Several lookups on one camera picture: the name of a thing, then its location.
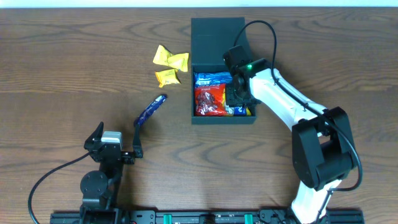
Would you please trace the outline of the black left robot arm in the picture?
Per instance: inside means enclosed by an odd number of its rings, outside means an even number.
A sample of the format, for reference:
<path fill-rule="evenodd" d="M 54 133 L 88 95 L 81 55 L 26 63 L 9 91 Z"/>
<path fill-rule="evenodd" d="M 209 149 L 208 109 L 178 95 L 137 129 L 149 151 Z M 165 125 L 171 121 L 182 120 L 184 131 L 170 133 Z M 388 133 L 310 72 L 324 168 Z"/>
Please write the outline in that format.
<path fill-rule="evenodd" d="M 123 167 L 133 165 L 136 159 L 143 157 L 139 137 L 140 125 L 136 124 L 132 142 L 132 151 L 123 151 L 122 133 L 105 131 L 104 123 L 86 139 L 84 149 L 97 163 L 99 169 L 87 173 L 80 182 L 83 194 L 80 207 L 79 224 L 131 222 L 128 211 L 117 207 L 117 197 L 123 176 Z"/>

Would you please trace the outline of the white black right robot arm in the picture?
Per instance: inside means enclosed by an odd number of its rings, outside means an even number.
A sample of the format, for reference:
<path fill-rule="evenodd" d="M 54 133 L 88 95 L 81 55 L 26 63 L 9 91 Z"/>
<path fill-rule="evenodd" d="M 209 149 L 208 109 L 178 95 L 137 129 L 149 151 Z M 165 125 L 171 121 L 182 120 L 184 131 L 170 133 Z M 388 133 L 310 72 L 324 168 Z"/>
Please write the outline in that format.
<path fill-rule="evenodd" d="M 300 185 L 290 211 L 297 223 L 326 221 L 326 205 L 351 170 L 359 168 L 348 115 L 315 103 L 289 84 L 273 64 L 253 61 L 241 45 L 223 60 L 233 81 L 226 89 L 231 106 L 264 103 L 292 133 L 292 163 Z"/>

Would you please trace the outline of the large yellow candy wrapper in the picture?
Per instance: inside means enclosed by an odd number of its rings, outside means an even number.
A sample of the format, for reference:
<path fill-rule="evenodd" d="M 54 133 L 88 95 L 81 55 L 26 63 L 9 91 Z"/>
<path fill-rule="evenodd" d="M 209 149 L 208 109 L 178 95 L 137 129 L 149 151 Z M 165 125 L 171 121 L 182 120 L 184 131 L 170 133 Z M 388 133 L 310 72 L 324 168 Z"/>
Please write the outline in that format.
<path fill-rule="evenodd" d="M 172 54 L 163 45 L 159 45 L 155 53 L 153 63 L 164 65 L 182 72 L 188 72 L 189 53 Z"/>

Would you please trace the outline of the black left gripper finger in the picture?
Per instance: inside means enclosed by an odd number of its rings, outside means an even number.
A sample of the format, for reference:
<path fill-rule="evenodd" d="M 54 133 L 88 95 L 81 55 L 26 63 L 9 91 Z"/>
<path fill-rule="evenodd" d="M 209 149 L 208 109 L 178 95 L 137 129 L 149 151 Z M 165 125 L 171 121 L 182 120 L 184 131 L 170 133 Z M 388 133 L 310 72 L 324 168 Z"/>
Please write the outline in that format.
<path fill-rule="evenodd" d="M 141 144 L 140 135 L 139 135 L 140 128 L 141 128 L 141 126 L 139 124 L 135 125 L 135 132 L 134 132 L 134 137 L 133 137 L 133 142 L 132 142 L 132 148 L 133 148 L 135 158 L 143 158 L 142 144 Z"/>
<path fill-rule="evenodd" d="M 101 121 L 93 133 L 84 142 L 84 149 L 94 149 L 101 142 L 103 135 L 104 123 Z"/>

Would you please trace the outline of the red Hacks candy bag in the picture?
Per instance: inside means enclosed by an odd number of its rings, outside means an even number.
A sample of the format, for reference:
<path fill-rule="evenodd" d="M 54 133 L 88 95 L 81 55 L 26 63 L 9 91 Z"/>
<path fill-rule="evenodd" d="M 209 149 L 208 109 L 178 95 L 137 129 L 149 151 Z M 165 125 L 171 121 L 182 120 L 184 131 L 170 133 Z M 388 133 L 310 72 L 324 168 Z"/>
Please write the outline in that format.
<path fill-rule="evenodd" d="M 225 87 L 225 84 L 196 87 L 195 116 L 226 116 Z"/>

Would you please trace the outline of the blue Eclipse gum pack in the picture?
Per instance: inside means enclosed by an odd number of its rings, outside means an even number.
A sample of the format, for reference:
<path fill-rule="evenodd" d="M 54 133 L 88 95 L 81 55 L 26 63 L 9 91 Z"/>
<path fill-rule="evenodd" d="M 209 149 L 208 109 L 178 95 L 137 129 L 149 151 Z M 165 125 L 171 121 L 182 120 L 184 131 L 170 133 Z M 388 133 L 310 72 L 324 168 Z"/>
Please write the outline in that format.
<path fill-rule="evenodd" d="M 246 116 L 247 114 L 248 113 L 247 113 L 245 107 L 237 106 L 237 107 L 234 107 L 234 109 L 233 109 L 234 116 Z"/>

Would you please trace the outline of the small yellow candy wrapper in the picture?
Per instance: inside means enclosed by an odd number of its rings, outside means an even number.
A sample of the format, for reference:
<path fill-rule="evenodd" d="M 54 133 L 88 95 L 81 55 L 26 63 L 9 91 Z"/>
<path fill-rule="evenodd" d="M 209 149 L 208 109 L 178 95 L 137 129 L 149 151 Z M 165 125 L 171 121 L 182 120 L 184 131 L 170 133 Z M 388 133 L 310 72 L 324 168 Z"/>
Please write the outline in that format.
<path fill-rule="evenodd" d="M 165 85 L 180 84 L 176 69 L 155 72 L 155 76 L 159 82 L 159 88 L 163 88 Z"/>

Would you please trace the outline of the dark blue snack bar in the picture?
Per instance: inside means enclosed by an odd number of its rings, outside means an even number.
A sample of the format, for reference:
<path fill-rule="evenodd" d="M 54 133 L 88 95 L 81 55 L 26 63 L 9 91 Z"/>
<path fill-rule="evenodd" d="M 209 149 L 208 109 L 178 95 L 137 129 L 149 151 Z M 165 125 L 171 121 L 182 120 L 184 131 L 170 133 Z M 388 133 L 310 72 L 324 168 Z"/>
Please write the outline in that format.
<path fill-rule="evenodd" d="M 134 120 L 134 126 L 142 126 L 153 113 L 166 101 L 168 96 L 166 94 L 161 94 L 155 98 L 144 111 Z"/>

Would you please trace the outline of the dark green box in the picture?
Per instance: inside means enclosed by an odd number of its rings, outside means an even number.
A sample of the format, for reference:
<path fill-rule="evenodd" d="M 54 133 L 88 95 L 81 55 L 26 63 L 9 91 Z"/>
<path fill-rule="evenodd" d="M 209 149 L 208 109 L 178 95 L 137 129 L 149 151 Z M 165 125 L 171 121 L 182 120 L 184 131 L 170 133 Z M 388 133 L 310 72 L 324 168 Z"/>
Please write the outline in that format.
<path fill-rule="evenodd" d="M 239 31 L 245 26 L 243 17 L 207 17 L 191 19 L 192 74 L 226 72 L 223 54 L 234 44 Z M 250 116 L 196 116 L 195 94 L 192 93 L 192 124 L 252 124 L 256 108 Z"/>

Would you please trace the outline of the yellow seed snack bag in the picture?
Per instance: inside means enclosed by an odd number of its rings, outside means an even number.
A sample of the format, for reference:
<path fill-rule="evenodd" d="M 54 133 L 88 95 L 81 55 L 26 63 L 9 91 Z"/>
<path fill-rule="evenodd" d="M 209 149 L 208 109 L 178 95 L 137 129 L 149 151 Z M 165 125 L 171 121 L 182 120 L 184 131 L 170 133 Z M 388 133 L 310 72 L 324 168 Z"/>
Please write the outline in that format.
<path fill-rule="evenodd" d="M 227 112 L 227 116 L 234 116 L 233 115 L 234 107 L 230 107 L 230 106 L 228 106 L 226 104 L 226 90 L 223 90 L 223 106 L 224 106 L 224 110 Z M 251 116 L 252 115 L 252 113 L 251 113 L 249 108 L 246 108 L 246 111 L 248 113 L 246 116 Z"/>

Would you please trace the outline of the blue wafer bar packet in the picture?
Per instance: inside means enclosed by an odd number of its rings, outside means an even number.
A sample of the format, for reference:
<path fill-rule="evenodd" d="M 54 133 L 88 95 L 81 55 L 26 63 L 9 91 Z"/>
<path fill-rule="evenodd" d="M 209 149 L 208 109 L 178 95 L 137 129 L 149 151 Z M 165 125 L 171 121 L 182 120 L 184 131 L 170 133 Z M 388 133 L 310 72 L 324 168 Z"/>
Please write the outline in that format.
<path fill-rule="evenodd" d="M 195 87 L 231 83 L 233 80 L 229 72 L 194 73 Z"/>

